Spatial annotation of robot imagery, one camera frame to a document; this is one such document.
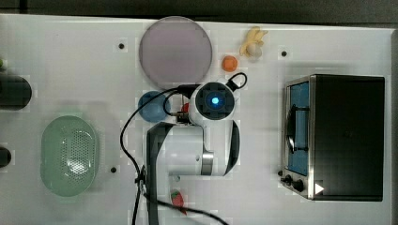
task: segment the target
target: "red object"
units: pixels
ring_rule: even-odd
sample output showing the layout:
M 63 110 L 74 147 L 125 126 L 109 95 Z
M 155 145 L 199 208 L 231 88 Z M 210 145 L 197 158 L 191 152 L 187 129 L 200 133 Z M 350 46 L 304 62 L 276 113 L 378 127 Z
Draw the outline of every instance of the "red object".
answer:
M 190 103 L 185 103 L 185 104 L 182 106 L 181 111 L 184 112 L 184 113 L 187 113 L 189 107 L 190 107 Z
M 184 199 L 182 198 L 182 195 L 181 195 L 181 193 L 178 190 L 174 191 L 172 193 L 171 197 L 172 197 L 173 205 L 178 206 L 178 207 L 183 207 L 184 206 Z M 180 212 L 185 214 L 185 215 L 187 215 L 187 211 L 185 211 L 183 209 L 180 210 Z

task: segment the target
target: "microwave knob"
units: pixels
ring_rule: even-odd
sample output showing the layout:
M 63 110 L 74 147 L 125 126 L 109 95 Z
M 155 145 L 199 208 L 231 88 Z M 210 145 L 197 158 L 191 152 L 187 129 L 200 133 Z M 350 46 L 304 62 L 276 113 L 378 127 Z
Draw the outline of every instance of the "microwave knob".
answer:
M 287 186 L 291 186 L 293 179 L 290 175 L 287 175 L 285 178 L 281 178 L 281 181 L 284 182 Z
M 293 188 L 297 190 L 298 192 L 301 192 L 304 190 L 304 184 L 302 183 L 302 180 L 297 180 L 292 182 Z

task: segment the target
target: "orange object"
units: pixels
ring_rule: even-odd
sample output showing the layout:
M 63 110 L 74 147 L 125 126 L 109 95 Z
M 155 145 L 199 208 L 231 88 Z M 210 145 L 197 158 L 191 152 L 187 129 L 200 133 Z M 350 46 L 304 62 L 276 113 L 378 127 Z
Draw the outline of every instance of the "orange object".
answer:
M 227 55 L 222 60 L 222 69 L 227 72 L 233 72 L 237 69 L 237 59 L 234 56 Z

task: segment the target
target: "blue led light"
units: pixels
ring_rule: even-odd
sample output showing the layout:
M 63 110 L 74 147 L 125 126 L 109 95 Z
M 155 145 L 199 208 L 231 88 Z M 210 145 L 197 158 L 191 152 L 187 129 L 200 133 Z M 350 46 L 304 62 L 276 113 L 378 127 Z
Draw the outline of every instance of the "blue led light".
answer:
M 217 105 L 217 104 L 219 104 L 219 98 L 218 98 L 218 97 L 212 98 L 212 99 L 211 99 L 211 102 L 212 102 L 213 104 Z

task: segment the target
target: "round plate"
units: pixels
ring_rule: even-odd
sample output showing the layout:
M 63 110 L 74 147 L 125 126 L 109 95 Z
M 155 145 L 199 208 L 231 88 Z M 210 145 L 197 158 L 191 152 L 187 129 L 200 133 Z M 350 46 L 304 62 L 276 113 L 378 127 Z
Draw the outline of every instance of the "round plate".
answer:
M 152 24 L 140 43 L 140 63 L 159 88 L 199 83 L 211 65 L 212 48 L 205 30 L 184 17 Z

